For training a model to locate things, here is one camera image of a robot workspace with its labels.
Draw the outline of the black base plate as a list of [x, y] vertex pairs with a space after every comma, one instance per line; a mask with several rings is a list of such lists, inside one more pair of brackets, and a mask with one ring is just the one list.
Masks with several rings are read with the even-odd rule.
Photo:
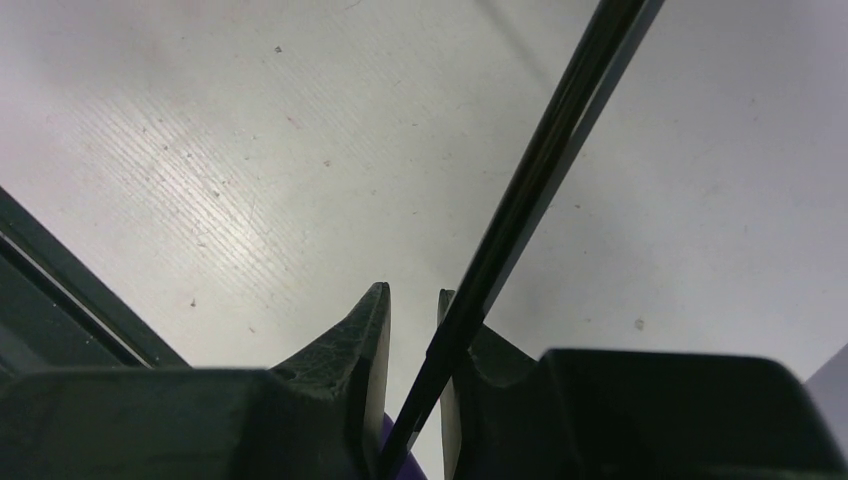
[[7, 191], [1, 193], [1, 378], [186, 361]]

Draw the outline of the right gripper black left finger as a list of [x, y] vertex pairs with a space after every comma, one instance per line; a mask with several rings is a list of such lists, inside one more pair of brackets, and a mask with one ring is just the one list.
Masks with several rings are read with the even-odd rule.
[[390, 288], [267, 369], [32, 373], [1, 387], [5, 479], [373, 479]]

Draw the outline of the lavender umbrella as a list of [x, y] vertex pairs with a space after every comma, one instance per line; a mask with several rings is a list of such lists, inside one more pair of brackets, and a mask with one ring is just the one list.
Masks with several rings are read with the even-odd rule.
[[397, 476], [662, 5], [598, 3], [428, 345], [378, 478]]

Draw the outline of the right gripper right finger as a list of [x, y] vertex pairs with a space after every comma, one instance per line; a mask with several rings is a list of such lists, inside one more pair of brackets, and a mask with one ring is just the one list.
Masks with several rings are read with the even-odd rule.
[[763, 358], [552, 349], [482, 327], [441, 398], [449, 479], [843, 479], [804, 386]]

